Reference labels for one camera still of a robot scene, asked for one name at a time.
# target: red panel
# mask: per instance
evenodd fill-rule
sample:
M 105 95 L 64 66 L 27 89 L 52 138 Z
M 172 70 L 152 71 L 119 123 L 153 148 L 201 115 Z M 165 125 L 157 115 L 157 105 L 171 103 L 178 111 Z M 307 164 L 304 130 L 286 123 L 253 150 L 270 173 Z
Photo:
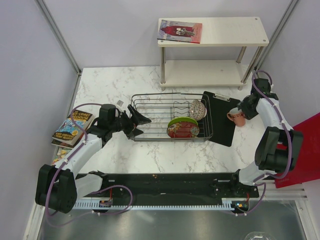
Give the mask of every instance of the red panel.
M 320 179 L 320 113 L 293 127 L 302 132 L 303 142 L 295 168 L 275 186 L 282 188 Z

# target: metal wire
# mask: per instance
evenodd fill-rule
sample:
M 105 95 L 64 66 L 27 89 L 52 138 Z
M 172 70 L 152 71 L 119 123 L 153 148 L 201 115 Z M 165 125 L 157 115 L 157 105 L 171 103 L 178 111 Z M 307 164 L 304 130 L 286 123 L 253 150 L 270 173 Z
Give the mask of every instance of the metal wire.
M 177 117 L 188 117 L 191 103 L 201 101 L 207 109 L 206 116 L 198 121 L 200 133 L 197 137 L 170 138 L 167 134 L 168 123 Z M 205 142 L 213 135 L 209 96 L 196 93 L 152 93 L 135 94 L 131 105 L 142 115 L 152 120 L 137 128 L 143 134 L 136 136 L 136 142 Z

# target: shelf board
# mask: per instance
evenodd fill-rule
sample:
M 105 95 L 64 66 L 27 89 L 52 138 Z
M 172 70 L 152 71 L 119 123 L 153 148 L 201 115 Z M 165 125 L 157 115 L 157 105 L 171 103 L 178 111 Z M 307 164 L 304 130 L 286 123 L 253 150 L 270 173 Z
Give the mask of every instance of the shelf board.
M 158 40 L 159 47 L 258 47 L 269 43 L 259 17 L 160 18 L 178 22 L 202 23 L 200 43 Z
M 242 65 L 236 60 L 167 60 L 162 87 L 243 86 Z

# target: clipboard clip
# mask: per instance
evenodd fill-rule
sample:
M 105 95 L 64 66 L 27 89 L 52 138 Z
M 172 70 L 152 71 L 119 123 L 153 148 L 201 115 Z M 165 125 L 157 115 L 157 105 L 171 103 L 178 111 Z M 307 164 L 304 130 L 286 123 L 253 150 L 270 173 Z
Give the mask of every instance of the clipboard clip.
M 215 99 L 220 99 L 220 100 L 223 100 L 223 101 L 226 101 L 226 102 L 230 102 L 230 97 L 229 96 L 225 96 L 225 95 L 214 93 L 213 97 Z

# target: white wall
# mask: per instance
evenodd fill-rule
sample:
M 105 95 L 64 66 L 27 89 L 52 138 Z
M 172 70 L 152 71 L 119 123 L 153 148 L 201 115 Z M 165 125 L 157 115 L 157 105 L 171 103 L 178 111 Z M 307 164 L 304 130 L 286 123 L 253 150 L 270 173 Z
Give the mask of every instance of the white wall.
M 0 1 L 0 234 L 22 239 L 76 73 L 34 0 Z
M 261 69 L 273 77 L 286 120 L 296 125 L 320 112 L 319 0 L 301 0 Z M 320 229 L 320 180 L 304 183 Z
M 45 0 L 81 68 L 156 66 L 159 18 L 261 17 L 270 38 L 290 0 Z M 171 48 L 167 59 L 235 59 L 240 48 Z M 248 63 L 255 49 L 247 49 Z

